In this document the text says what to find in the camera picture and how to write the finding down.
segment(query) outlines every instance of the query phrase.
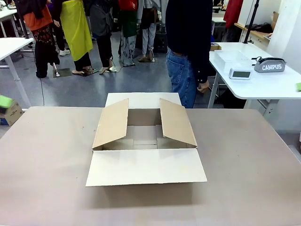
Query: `table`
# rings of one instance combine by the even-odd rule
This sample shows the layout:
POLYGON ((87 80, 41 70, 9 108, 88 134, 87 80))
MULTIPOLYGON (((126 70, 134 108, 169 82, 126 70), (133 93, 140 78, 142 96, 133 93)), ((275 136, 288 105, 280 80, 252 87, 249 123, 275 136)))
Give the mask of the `table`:
POLYGON ((187 109, 207 183, 85 187, 101 108, 31 107, 0 139, 0 224, 301 223, 301 164, 255 110, 187 109))
POLYGON ((22 47, 26 46, 27 44, 33 42, 33 39, 25 39, 25 38, 1 38, 0 39, 0 60, 5 59, 6 63, 8 64, 9 70, 14 77, 14 80, 17 84, 17 87, 21 93, 21 96, 26 103, 27 107, 31 106, 29 98, 25 92, 25 89, 21 83, 21 80, 17 74, 17 71, 14 67, 14 64, 10 58, 10 55, 17 50, 21 49, 22 47))
MULTIPOLYGON (((222 47, 222 50, 239 50, 250 59, 253 57, 272 57, 251 43, 221 42, 218 44, 222 47)), ((301 92, 296 91, 296 83, 301 82, 301 75, 289 66, 285 67, 283 73, 257 73, 254 71, 252 78, 244 81, 230 79, 229 72, 221 70, 214 61, 214 52, 210 52, 210 63, 217 71, 217 74, 208 108, 213 107, 220 79, 225 82, 234 96, 239 99, 248 100, 245 108, 250 107, 251 100, 271 100, 269 103, 267 101, 261 101, 266 107, 265 117, 268 117, 273 112, 280 99, 301 99, 301 92)))
POLYGON ((214 29, 216 27, 216 24, 225 24, 226 21, 224 21, 223 17, 212 17, 212 23, 213 23, 213 26, 212 26, 212 35, 213 35, 214 29))
POLYGON ((4 38, 6 38, 7 36, 6 36, 2 22, 6 21, 6 20, 11 21, 14 31, 15 31, 15 34, 16 34, 16 37, 19 37, 18 30, 16 28, 15 21, 14 21, 15 13, 17 13, 16 9, 8 9, 7 7, 4 7, 3 10, 0 11, 0 25, 1 25, 1 29, 2 29, 4 38))

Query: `orange garment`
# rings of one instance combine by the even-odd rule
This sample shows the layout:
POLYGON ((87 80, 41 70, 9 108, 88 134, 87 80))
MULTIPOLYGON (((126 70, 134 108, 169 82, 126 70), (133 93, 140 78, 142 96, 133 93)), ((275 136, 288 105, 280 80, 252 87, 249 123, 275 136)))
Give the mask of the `orange garment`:
POLYGON ((52 23, 52 18, 48 7, 42 9, 43 18, 37 19, 33 12, 24 15, 24 20, 31 31, 38 30, 48 24, 52 23))

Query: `white table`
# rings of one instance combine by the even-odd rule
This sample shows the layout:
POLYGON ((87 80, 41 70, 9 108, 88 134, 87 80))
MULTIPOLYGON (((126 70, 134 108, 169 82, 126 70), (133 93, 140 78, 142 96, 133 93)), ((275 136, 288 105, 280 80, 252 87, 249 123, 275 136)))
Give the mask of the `white table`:
MULTIPOLYGON (((239 50, 250 59, 253 57, 272 57, 251 43, 221 42, 219 45, 222 47, 222 50, 239 50)), ((225 72, 217 66, 214 56, 215 53, 210 52, 210 63, 215 68, 217 74, 208 108, 213 107, 220 78, 225 82, 234 96, 248 100, 245 108, 250 107, 251 100, 263 100, 260 102, 266 107, 265 117, 273 112, 280 99, 301 99, 301 92, 296 91, 296 83, 301 82, 301 75, 289 66, 285 67, 283 73, 257 73, 254 71, 250 80, 232 80, 229 78, 229 72, 225 72)))
POLYGON ((0 11, 0 25, 1 25, 1 29, 2 29, 4 38, 6 38, 7 36, 6 36, 6 33, 5 33, 2 22, 6 21, 6 20, 11 21, 11 23, 13 25, 13 28, 14 28, 14 31, 15 31, 15 34, 16 34, 16 37, 19 37, 18 30, 16 28, 15 21, 14 21, 14 14, 15 13, 17 13, 16 9, 8 9, 7 7, 4 7, 3 10, 0 11))
POLYGON ((17 71, 14 67, 14 64, 10 58, 10 55, 17 50, 21 49, 22 47, 26 46, 27 44, 33 41, 32 38, 25 39, 25 38, 1 38, 0 39, 0 60, 5 59, 6 63, 8 64, 9 70, 14 77, 14 80, 17 84, 17 87, 21 93, 23 100, 25 101, 27 107, 31 106, 29 98, 25 92, 25 89, 21 83, 21 80, 17 74, 17 71))

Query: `yellow garment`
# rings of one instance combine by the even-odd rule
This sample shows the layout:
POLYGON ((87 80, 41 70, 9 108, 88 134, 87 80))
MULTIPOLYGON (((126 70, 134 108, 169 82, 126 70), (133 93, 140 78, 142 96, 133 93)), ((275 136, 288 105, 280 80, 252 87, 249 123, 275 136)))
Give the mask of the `yellow garment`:
POLYGON ((63 2, 61 21, 73 61, 78 61, 93 49, 83 1, 63 2))

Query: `green garment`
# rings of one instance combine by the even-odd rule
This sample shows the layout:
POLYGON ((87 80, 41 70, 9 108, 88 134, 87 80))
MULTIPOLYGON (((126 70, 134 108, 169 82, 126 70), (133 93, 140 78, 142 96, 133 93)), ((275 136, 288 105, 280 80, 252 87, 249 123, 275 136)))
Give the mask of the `green garment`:
POLYGON ((137 35, 137 12, 120 11, 118 16, 119 25, 122 27, 124 37, 137 35))
POLYGON ((78 61, 93 49, 83 1, 69 0, 63 2, 61 21, 73 61, 78 61))

